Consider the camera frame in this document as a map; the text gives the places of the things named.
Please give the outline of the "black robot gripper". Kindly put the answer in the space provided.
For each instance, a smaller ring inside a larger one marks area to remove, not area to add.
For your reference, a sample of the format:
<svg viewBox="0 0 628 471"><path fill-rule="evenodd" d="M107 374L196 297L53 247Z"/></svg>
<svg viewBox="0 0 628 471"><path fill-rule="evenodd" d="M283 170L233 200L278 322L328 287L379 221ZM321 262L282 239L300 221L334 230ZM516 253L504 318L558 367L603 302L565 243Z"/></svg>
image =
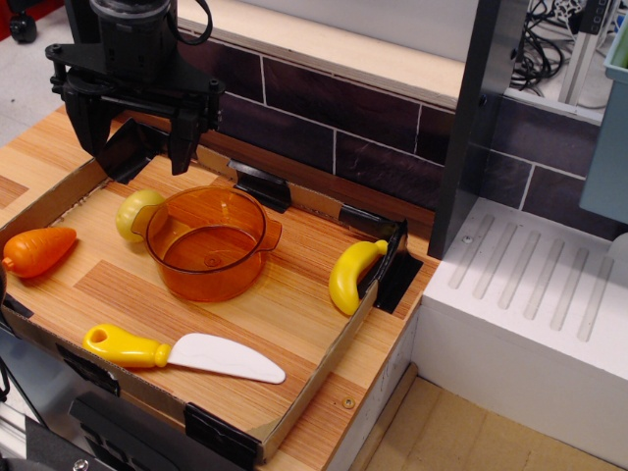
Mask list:
<svg viewBox="0 0 628 471"><path fill-rule="evenodd" d="M83 150L97 156L110 135L112 120L123 110L171 119L169 157L173 175L184 174L195 155L201 131L219 123L224 84L190 65L181 44L199 46L204 31L186 38L178 28L175 1L77 1L72 19L84 34L72 44L45 50L54 64L53 90L66 106Z"/></svg>

